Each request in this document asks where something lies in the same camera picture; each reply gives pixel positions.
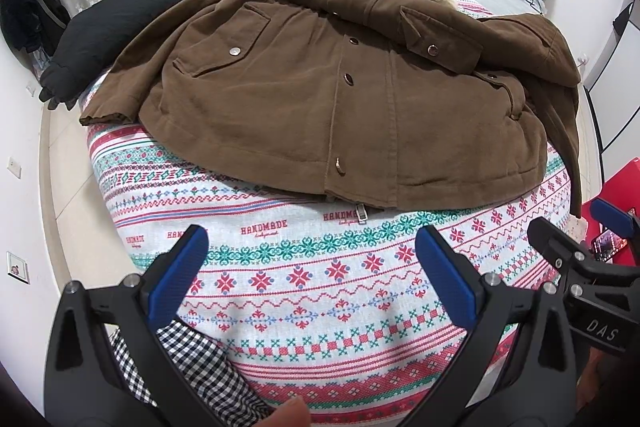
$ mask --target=black and white gingham shirt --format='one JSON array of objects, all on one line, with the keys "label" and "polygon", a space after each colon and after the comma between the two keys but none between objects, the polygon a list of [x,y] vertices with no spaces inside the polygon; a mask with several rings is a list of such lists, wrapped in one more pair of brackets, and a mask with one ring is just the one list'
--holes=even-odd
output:
[{"label": "black and white gingham shirt", "polygon": [[[184,322],[174,320],[158,330],[158,339],[193,390],[228,427],[250,427],[271,413],[226,359],[224,350]],[[138,374],[117,330],[111,345],[124,379],[134,396],[156,405]]]}]

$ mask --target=phone screen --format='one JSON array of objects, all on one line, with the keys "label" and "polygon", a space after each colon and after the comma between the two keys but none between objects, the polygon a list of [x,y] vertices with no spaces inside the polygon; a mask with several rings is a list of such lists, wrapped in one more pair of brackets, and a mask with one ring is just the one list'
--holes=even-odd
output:
[{"label": "phone screen", "polygon": [[[635,216],[636,210],[632,208],[628,213],[631,216]],[[605,229],[604,232],[593,240],[591,243],[591,250],[598,261],[606,263],[620,250],[625,248],[627,243],[626,239],[616,235],[611,230]]]}]

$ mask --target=blue gripper pad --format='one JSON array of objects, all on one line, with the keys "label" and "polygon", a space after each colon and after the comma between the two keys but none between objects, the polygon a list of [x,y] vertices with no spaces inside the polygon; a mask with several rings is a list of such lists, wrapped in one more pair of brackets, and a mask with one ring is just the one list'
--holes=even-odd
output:
[{"label": "blue gripper pad", "polygon": [[616,235],[631,239],[634,235],[634,218],[609,201],[596,198],[591,201],[591,217],[602,223]]},{"label": "blue gripper pad", "polygon": [[156,331],[171,323],[208,251],[209,237],[206,230],[191,225],[168,253],[175,255],[175,258],[149,293],[149,329]]},{"label": "blue gripper pad", "polygon": [[[437,241],[433,234],[440,235],[434,227],[422,227],[418,230],[415,235],[416,257],[447,310],[451,322],[459,328],[471,330],[478,321],[476,295],[460,274],[456,264],[468,264],[476,276],[478,272],[468,259],[455,253],[443,238],[438,237],[440,241]],[[454,256],[460,256],[462,259],[454,260]]]}]

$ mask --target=black jacket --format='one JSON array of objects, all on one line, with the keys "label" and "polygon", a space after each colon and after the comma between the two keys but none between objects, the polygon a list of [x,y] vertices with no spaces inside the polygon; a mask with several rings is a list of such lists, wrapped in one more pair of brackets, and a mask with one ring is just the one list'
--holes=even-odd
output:
[{"label": "black jacket", "polygon": [[9,44],[51,56],[70,20],[59,0],[0,0],[2,31]]},{"label": "black jacket", "polygon": [[73,107],[78,96],[151,21],[181,0],[101,0],[68,24],[40,77],[43,102]]}]

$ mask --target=patterned bedsheet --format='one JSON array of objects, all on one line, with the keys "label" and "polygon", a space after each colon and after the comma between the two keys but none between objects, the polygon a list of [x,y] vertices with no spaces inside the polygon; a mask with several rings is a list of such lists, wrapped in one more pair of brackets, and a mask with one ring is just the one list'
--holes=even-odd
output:
[{"label": "patterned bedsheet", "polygon": [[[458,1],[471,16],[488,14],[473,0]],[[352,204],[203,170],[138,124],[92,126],[88,146],[104,201],[141,270],[188,224],[207,229],[207,260],[178,315],[223,346],[266,402],[302,395],[315,423],[404,415],[453,357],[463,331],[416,261],[421,226],[435,225],[481,273],[536,287],[554,272],[529,246],[527,223],[545,216],[563,228],[569,213],[570,181],[551,145],[542,184],[510,203],[370,212],[365,224]]]}]

